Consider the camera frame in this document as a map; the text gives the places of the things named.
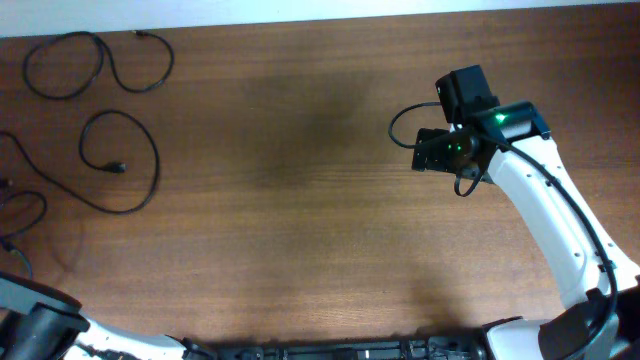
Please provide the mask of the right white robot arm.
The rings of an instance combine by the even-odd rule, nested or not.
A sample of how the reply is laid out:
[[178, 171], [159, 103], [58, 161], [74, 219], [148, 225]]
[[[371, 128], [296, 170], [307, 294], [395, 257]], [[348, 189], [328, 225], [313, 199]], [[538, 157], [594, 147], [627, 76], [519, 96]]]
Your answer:
[[449, 128], [422, 129], [417, 171], [497, 185], [547, 261], [564, 312], [499, 320], [467, 339], [435, 338], [432, 355], [466, 359], [636, 359], [639, 267], [611, 239], [574, 185], [549, 127], [529, 102], [444, 101]]

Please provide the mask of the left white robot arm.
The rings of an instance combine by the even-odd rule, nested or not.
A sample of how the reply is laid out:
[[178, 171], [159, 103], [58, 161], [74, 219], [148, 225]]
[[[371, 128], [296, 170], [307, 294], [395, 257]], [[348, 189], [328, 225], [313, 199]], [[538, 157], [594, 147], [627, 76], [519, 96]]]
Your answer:
[[215, 351], [168, 335], [107, 326], [81, 311], [75, 298], [35, 281], [1, 274], [1, 358], [215, 360]]

